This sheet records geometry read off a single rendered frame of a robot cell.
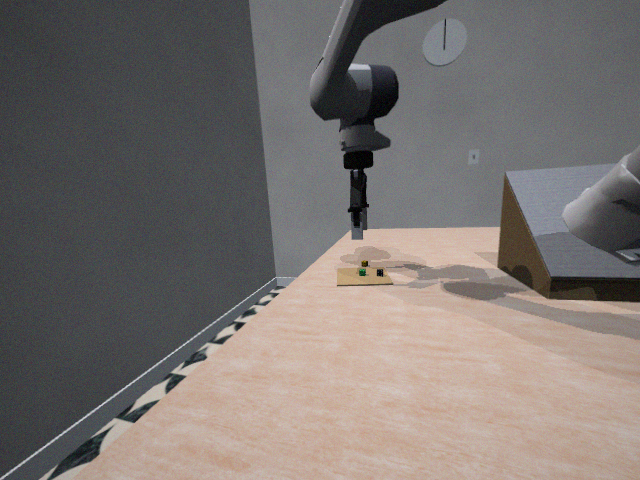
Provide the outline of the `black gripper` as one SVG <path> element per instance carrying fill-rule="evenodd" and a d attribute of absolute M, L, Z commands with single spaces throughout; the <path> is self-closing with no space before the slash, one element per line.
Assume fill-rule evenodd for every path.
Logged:
<path fill-rule="evenodd" d="M 367 230 L 367 208 L 369 207 L 366 199 L 367 175 L 364 173 L 364 168 L 373 166 L 373 152 L 348 152 L 343 155 L 343 160 L 345 169 L 354 168 L 350 172 L 350 207 L 348 209 L 348 213 L 351 212 L 351 236 L 352 240 L 363 240 L 363 230 Z"/>

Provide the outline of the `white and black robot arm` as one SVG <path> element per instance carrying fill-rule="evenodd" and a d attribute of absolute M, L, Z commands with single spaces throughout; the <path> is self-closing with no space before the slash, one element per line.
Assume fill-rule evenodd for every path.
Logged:
<path fill-rule="evenodd" d="M 445 1 L 343 1 L 310 81 L 310 105 L 315 113 L 324 121 L 340 119 L 341 151 L 376 151 L 391 146 L 390 138 L 375 130 L 374 120 L 395 106 L 397 75 L 385 65 L 351 64 L 362 41 L 388 23 Z M 561 216 L 570 232 L 588 244 L 625 263 L 640 262 L 640 145 L 567 204 Z"/>

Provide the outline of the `tan square mat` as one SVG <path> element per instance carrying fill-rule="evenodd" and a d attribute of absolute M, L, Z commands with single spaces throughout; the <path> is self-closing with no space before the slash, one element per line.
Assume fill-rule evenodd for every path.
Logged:
<path fill-rule="evenodd" d="M 366 269 L 365 276 L 359 276 L 359 270 Z M 383 277 L 377 276 L 377 269 L 383 269 Z M 376 286 L 393 285 L 384 267 L 338 268 L 337 286 Z"/>

